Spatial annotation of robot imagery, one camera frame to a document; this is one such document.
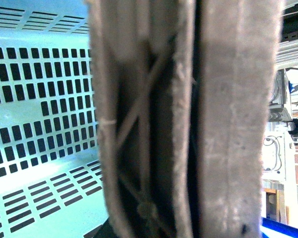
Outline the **brown left gripper right finger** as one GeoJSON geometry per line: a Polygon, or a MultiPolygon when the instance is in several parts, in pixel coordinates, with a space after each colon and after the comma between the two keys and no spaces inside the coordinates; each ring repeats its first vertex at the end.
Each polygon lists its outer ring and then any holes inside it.
{"type": "Polygon", "coordinates": [[[260,237],[262,140],[284,4],[201,2],[197,189],[202,238],[260,237]]]}

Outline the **brown left gripper left finger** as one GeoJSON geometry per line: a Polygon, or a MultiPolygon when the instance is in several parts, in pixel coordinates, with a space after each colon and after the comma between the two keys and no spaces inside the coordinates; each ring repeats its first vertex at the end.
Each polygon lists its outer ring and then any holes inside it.
{"type": "Polygon", "coordinates": [[[191,238],[195,1],[89,0],[87,6],[110,225],[120,238],[191,238]]]}

